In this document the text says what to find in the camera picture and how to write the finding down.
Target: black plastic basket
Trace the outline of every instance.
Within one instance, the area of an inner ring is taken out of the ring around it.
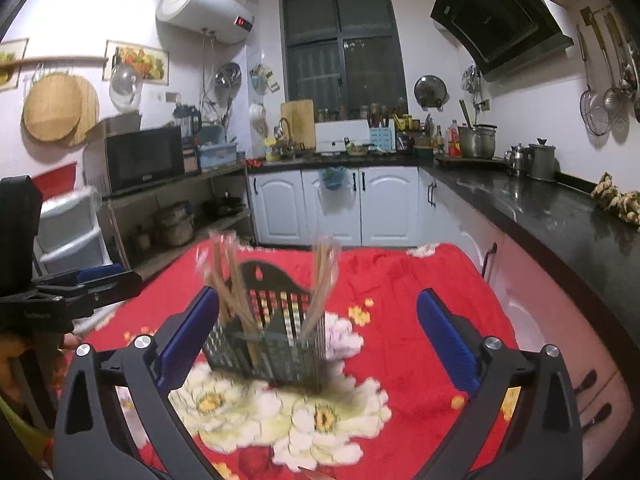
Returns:
[[[259,336],[244,334],[237,317],[224,327],[216,324],[203,346],[209,366],[274,386],[293,384],[318,392],[326,369],[324,316],[308,338],[298,338],[312,293],[271,264],[243,262],[240,271],[254,319],[262,331]],[[247,343],[258,349],[255,367]]]

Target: black microwave door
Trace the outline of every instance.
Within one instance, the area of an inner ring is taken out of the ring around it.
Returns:
[[[112,193],[184,175],[180,128],[116,134],[106,145]]]
[[[462,43],[488,81],[570,46],[542,0],[436,0],[431,17]]]

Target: round cutting board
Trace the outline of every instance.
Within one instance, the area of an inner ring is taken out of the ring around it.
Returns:
[[[86,133],[96,125],[100,113],[98,92],[95,91],[94,86],[82,76],[75,75],[73,78],[82,94],[82,113],[75,129],[68,136],[69,146],[77,146],[85,142]]]
[[[51,142],[68,136],[82,114],[82,93],[73,76],[51,74],[37,81],[27,95],[24,125],[38,140]]]

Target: metal teapot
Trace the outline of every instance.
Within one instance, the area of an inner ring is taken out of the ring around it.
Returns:
[[[504,161],[509,173],[515,176],[524,176],[529,169],[529,149],[518,144],[504,153]]]

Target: picture frame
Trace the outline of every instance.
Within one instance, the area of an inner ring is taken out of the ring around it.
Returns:
[[[107,40],[104,57],[108,58],[102,70],[102,80],[109,81],[111,73],[120,63],[128,62],[141,74],[145,83],[169,84],[169,52],[161,48]]]
[[[24,59],[28,43],[29,38],[0,43],[0,62]],[[5,90],[15,90],[18,88],[18,83],[20,82],[20,70],[20,66],[7,69],[0,68],[0,92]]]

